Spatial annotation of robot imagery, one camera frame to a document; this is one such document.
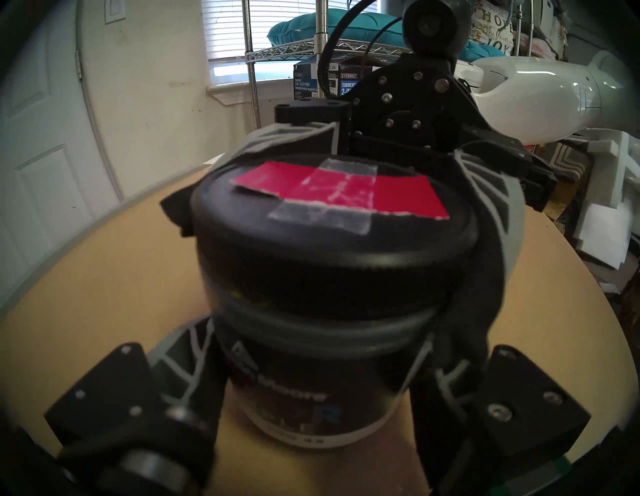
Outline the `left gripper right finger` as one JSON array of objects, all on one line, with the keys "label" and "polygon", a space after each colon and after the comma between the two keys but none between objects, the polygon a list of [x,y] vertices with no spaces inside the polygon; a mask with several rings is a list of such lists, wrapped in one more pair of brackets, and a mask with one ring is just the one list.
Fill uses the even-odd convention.
[{"label": "left gripper right finger", "polygon": [[590,414],[521,351],[496,346],[483,370],[461,361],[410,385],[430,495],[543,495]]}]

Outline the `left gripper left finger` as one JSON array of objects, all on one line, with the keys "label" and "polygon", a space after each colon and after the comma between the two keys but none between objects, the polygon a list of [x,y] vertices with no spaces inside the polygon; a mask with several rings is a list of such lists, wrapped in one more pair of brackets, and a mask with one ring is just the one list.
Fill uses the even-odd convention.
[{"label": "left gripper left finger", "polygon": [[213,320],[152,351],[117,346],[45,413],[57,463],[83,495],[204,495],[215,465],[225,359]]}]

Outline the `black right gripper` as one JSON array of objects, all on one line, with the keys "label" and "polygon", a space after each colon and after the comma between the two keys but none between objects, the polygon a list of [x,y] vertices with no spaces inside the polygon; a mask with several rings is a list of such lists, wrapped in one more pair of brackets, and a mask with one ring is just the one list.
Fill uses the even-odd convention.
[{"label": "black right gripper", "polygon": [[452,153],[446,184],[469,201],[479,237],[461,283],[436,318],[435,368],[460,360],[483,366],[488,333],[524,240],[525,203],[536,211],[545,208],[558,183],[551,169],[521,139],[485,119],[443,59],[402,55],[344,95],[277,105],[275,122],[249,133],[216,157],[200,180],[160,201],[180,235],[194,234],[195,189],[213,171],[240,159],[333,152],[396,165],[405,160],[403,167],[426,172],[419,158]]}]

